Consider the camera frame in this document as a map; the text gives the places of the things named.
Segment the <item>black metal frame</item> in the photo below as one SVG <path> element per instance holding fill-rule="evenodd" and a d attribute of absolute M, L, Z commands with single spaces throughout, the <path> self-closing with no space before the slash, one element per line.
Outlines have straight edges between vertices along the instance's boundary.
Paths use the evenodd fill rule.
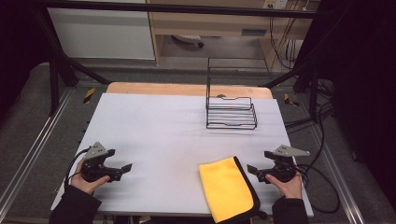
<path fill-rule="evenodd" d="M 335 18 L 335 11 L 330 10 L 289 10 L 289 9 L 254 9 L 248 7 L 211 7 L 196 5 L 171 5 L 171 4 L 140 4 L 122 2 L 100 2 L 100 1 L 70 1 L 70 0 L 31 0 L 27 4 L 37 28 L 41 31 L 42 39 L 46 41 L 49 55 L 52 60 L 58 62 L 61 69 L 61 77 L 67 85 L 76 85 L 77 77 L 72 71 L 78 71 L 98 81 L 101 84 L 110 84 L 111 81 L 95 74 L 84 65 L 72 60 L 61 47 L 56 37 L 56 32 L 50 29 L 50 22 L 44 16 L 44 10 L 48 8 L 62 9 L 88 9 L 101 11 L 132 11 L 132 12 L 154 12 L 191 15 L 216 15 L 230 17 L 260 17 L 260 18 L 292 18 L 310 19 L 313 21 L 330 20 Z"/>

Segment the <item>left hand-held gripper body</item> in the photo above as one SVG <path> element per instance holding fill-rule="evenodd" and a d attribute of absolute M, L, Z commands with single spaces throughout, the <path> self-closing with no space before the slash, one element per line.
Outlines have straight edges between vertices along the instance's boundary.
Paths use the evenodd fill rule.
<path fill-rule="evenodd" d="M 101 143 L 95 142 L 83 157 L 83 179 L 94 182 L 107 175 L 110 177 L 109 182 L 120 181 L 121 169 L 105 166 L 105 160 L 114 155 L 115 149 L 106 149 Z"/>

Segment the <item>white object under desk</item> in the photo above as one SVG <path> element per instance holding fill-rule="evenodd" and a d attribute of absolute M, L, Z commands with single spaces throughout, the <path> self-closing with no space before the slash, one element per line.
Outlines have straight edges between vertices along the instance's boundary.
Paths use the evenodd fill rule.
<path fill-rule="evenodd" d="M 205 45 L 198 35 L 174 35 L 174 38 L 182 42 L 196 44 L 199 48 Z"/>

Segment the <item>white wall socket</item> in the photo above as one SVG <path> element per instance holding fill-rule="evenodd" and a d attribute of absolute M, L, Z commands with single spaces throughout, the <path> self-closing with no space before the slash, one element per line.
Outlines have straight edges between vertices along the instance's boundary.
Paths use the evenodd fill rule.
<path fill-rule="evenodd" d="M 288 0 L 264 0 L 263 8 L 284 9 Z"/>

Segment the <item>person's left hand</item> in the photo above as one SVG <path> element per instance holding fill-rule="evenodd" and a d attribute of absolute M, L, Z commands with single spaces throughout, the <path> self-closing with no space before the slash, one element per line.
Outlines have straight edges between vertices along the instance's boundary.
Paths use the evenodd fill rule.
<path fill-rule="evenodd" d="M 80 161 L 78 163 L 76 171 L 75 171 L 74 175 L 71 177 L 70 184 L 73 187 L 75 187 L 75 188 L 77 188 L 77 189 L 79 189 L 79 190 L 81 190 L 81 191 L 83 191 L 83 192 L 85 192 L 85 193 L 87 193 L 89 195 L 92 195 L 94 193 L 94 191 L 97 188 L 103 186 L 110 179 L 110 177 L 108 175 L 105 175 L 105 176 L 103 176 L 103 177 L 101 177 L 101 178 L 99 178 L 99 179 L 97 179 L 97 180 L 95 180 L 93 182 L 87 182 L 82 177 L 82 175 L 80 173 L 83 163 L 84 163 L 84 161 Z"/>

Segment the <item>yellow cloth with black trim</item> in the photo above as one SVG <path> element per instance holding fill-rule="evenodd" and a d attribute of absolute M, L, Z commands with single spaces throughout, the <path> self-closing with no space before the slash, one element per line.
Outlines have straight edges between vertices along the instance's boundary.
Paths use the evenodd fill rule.
<path fill-rule="evenodd" d="M 236 157 L 202 164 L 199 173 L 216 224 L 237 224 L 259 212 L 260 199 Z"/>

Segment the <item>wooden desk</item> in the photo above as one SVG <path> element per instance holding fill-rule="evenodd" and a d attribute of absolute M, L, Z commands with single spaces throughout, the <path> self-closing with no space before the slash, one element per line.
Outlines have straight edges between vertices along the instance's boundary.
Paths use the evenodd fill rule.
<path fill-rule="evenodd" d="M 264 0 L 146 0 L 148 4 L 197 5 L 211 7 L 263 8 Z M 316 10 L 320 0 L 288 0 L 284 9 Z M 230 17 L 216 15 L 148 14 L 155 60 L 161 60 L 163 39 L 167 35 L 204 35 L 253 37 L 259 40 L 268 64 L 278 65 L 278 58 L 289 40 L 303 40 L 310 19 Z"/>

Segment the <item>white cabinet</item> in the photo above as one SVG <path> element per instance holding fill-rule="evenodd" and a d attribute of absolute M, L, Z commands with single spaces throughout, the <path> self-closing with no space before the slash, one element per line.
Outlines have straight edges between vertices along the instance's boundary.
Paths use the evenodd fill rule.
<path fill-rule="evenodd" d="M 155 58 L 147 12 L 49 8 L 64 52 L 72 58 Z"/>

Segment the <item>aluminium floor rail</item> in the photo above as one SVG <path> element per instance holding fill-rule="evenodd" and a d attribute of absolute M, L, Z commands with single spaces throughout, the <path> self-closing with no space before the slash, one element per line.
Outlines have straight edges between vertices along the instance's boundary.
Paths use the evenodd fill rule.
<path fill-rule="evenodd" d="M 330 148 L 327 146 L 324 140 L 324 133 L 319 128 L 319 126 L 312 127 L 311 131 L 315 136 L 319 149 L 321 150 L 320 157 L 323 159 L 328 174 L 330 175 L 330 179 L 339 193 L 341 205 L 343 206 L 349 223 L 364 224 L 364 218 L 361 214 L 361 210 L 356 204 L 348 184 L 341 173 L 341 169 L 337 165 Z"/>
<path fill-rule="evenodd" d="M 28 176 L 31 168 L 35 164 L 36 159 L 41 153 L 42 148 L 49 139 L 52 130 L 56 126 L 61 115 L 63 114 L 64 109 L 66 108 L 73 91 L 74 88 L 67 88 L 65 90 L 65 92 L 63 93 L 60 99 L 59 107 L 55 110 L 54 114 L 49 116 L 49 118 L 46 120 L 44 127 L 40 130 L 40 133 L 38 134 L 34 143 L 29 148 L 29 151 L 27 155 L 24 157 L 16 174 L 13 176 L 5 192 L 0 197 L 0 204 L 2 206 L 6 206 L 7 204 L 12 204 L 12 202 L 14 201 L 15 197 L 17 196 L 21 186 L 23 185 L 26 179 L 26 176 Z"/>

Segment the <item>white table mat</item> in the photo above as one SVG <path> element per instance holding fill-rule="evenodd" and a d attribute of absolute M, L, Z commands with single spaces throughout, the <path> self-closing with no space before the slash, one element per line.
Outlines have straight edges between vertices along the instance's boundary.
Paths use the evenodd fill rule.
<path fill-rule="evenodd" d="M 268 169 L 274 164 L 263 153 L 290 142 L 276 100 L 253 104 L 256 129 L 209 129 L 203 96 L 103 94 L 80 146 L 100 142 L 116 151 L 107 166 L 132 169 L 95 191 L 100 213 L 209 216 L 200 165 L 237 157 Z"/>

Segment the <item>yellow and black tape strip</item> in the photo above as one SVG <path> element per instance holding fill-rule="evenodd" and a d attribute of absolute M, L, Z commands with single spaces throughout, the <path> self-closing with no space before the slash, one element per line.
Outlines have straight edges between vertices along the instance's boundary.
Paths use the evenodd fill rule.
<path fill-rule="evenodd" d="M 284 93 L 284 103 L 286 105 L 300 106 L 298 102 L 292 101 L 287 93 Z"/>
<path fill-rule="evenodd" d="M 83 104 L 88 104 L 88 103 L 89 103 L 89 101 L 91 100 L 91 98 L 92 98 L 94 92 L 95 92 L 95 88 L 90 88 L 90 89 L 87 91 L 87 93 L 86 93 L 86 95 L 85 95 L 85 97 L 84 97 L 84 100 L 83 100 Z"/>

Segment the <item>person's right hand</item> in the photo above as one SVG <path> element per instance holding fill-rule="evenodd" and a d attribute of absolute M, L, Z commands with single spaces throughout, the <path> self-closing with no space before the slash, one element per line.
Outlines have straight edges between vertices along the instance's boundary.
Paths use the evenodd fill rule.
<path fill-rule="evenodd" d="M 297 173 L 289 182 L 281 182 L 273 175 L 266 175 L 265 178 L 276 186 L 282 196 L 287 199 L 302 199 L 302 178 Z"/>

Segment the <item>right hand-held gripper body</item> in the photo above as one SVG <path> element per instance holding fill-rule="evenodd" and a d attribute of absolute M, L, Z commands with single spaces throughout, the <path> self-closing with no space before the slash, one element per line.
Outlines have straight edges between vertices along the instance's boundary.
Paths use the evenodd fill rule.
<path fill-rule="evenodd" d="M 267 175 L 272 175 L 279 181 L 286 183 L 296 175 L 294 157 L 309 156 L 310 152 L 295 147 L 281 145 L 275 151 L 265 151 L 264 157 L 272 160 L 275 166 L 271 169 L 257 171 L 257 177 L 260 182 L 269 183 Z"/>

